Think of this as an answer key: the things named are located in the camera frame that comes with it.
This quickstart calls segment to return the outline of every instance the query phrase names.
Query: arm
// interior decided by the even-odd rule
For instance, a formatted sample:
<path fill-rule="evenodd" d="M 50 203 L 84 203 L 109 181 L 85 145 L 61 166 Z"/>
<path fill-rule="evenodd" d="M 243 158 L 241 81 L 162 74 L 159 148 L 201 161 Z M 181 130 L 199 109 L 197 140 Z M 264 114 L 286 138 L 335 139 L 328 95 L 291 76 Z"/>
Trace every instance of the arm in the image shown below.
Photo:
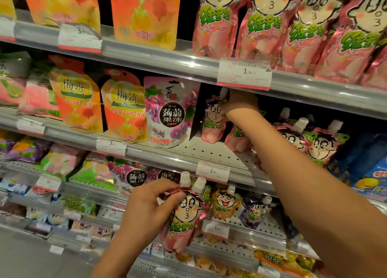
<path fill-rule="evenodd" d="M 158 179 L 133 189 L 121 227 L 90 278 L 124 278 L 128 275 L 134 261 L 161 232 L 172 210 L 185 198 L 185 193 L 175 193 L 158 205 L 156 198 L 176 187 L 177 184 L 168 179 Z"/>
<path fill-rule="evenodd" d="M 258 112 L 253 93 L 231 90 L 221 108 L 251 139 L 286 213 L 340 278 L 382 278 L 387 218 L 284 139 Z"/>

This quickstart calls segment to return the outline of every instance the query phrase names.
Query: finger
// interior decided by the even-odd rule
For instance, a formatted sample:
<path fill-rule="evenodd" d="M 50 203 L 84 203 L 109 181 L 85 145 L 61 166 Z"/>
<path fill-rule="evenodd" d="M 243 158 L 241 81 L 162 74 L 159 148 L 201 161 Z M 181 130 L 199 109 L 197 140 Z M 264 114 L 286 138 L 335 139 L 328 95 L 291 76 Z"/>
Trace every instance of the finger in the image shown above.
<path fill-rule="evenodd" d="M 165 223 L 171 215 L 173 209 L 177 208 L 185 197 L 186 194 L 182 191 L 169 196 L 169 198 L 167 198 L 167 200 L 156 209 L 156 216 L 158 218 L 157 221 L 159 223 Z"/>
<path fill-rule="evenodd" d="M 177 187 L 178 185 L 173 181 L 167 178 L 160 178 L 158 180 L 151 182 L 149 184 L 148 189 L 150 190 L 152 195 L 154 195 L 155 197 L 158 197 L 160 194 L 166 193 L 167 191 Z"/>

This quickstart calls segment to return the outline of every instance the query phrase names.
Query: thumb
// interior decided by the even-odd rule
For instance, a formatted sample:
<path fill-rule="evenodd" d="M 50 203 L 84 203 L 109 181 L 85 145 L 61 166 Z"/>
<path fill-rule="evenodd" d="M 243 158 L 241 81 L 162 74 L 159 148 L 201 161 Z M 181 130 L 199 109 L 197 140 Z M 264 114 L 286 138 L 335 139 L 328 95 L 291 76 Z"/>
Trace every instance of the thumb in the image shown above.
<path fill-rule="evenodd" d="M 169 196 L 167 200 L 157 208 L 158 221 L 160 223 L 165 223 L 171 215 L 173 209 L 177 208 L 185 197 L 186 194 L 182 191 Z"/>

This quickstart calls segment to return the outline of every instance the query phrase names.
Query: orange snack bag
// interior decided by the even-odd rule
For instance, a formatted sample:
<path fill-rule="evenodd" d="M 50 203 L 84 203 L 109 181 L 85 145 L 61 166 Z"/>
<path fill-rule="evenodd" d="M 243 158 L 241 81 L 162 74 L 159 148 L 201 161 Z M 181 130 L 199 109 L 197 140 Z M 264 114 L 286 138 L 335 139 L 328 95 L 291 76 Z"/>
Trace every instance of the orange snack bag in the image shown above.
<path fill-rule="evenodd" d="M 15 7 L 12 0 L 0 0 L 0 14 L 16 19 Z"/>
<path fill-rule="evenodd" d="M 180 0 L 111 0 L 117 39 L 173 50 Z"/>
<path fill-rule="evenodd" d="M 83 133 L 103 132 L 99 88 L 83 72 L 83 61 L 49 58 L 56 65 L 49 76 L 63 122 Z"/>
<path fill-rule="evenodd" d="M 101 88 L 109 134 L 128 142 L 145 142 L 148 131 L 144 87 L 130 72 L 105 70 L 111 78 Z"/>
<path fill-rule="evenodd" d="M 27 3 L 37 24 L 82 23 L 101 32 L 98 0 L 27 0 Z"/>

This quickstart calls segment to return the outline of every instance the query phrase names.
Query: white cap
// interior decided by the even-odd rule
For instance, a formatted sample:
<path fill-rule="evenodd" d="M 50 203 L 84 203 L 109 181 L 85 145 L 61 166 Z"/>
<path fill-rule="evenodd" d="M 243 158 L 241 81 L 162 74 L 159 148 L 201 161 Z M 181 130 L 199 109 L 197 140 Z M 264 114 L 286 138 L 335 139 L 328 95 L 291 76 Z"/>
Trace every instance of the white cap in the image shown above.
<path fill-rule="evenodd" d="M 279 115 L 279 118 L 289 118 L 289 116 L 290 116 L 290 108 L 285 107 L 284 109 L 282 109 L 281 114 Z"/>
<path fill-rule="evenodd" d="M 227 96 L 227 93 L 228 93 L 228 89 L 225 87 L 222 87 L 222 89 L 220 90 L 220 93 L 219 93 L 219 97 L 225 98 Z"/>
<path fill-rule="evenodd" d="M 303 132 L 304 129 L 307 127 L 309 123 L 309 120 L 305 117 L 301 117 L 297 120 L 297 122 L 293 125 L 294 130 L 297 130 L 299 132 Z"/>
<path fill-rule="evenodd" d="M 309 120 L 309 122 L 314 122 L 314 117 L 312 114 L 308 114 L 307 119 Z"/>
<path fill-rule="evenodd" d="M 183 171 L 180 174 L 180 187 L 190 188 L 191 187 L 191 175 L 188 171 Z"/>
<path fill-rule="evenodd" d="M 206 186 L 207 180 L 204 177 L 199 176 L 195 183 L 192 186 L 192 190 L 195 193 L 201 194 L 203 192 L 204 187 Z"/>
<path fill-rule="evenodd" d="M 262 203 L 264 203 L 265 205 L 268 205 L 271 203 L 273 199 L 271 198 L 271 196 L 265 196 L 263 199 L 262 199 Z"/>
<path fill-rule="evenodd" d="M 229 185 L 227 188 L 228 194 L 234 194 L 235 193 L 235 185 Z"/>
<path fill-rule="evenodd" d="M 328 130 L 332 133 L 337 133 L 343 125 L 343 122 L 340 120 L 334 119 L 331 124 L 328 126 Z"/>

